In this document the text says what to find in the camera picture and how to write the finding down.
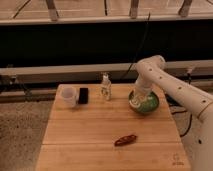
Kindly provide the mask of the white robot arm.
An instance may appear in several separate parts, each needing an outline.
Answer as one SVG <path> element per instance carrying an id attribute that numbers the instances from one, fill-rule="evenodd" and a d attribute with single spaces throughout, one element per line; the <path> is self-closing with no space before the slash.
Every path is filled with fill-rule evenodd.
<path id="1" fill-rule="evenodd" d="M 136 63 L 138 78 L 129 104 L 135 110 L 144 110 L 152 85 L 162 88 L 202 123 L 192 171 L 213 171 L 213 95 L 167 74 L 165 64 L 160 55 Z"/>

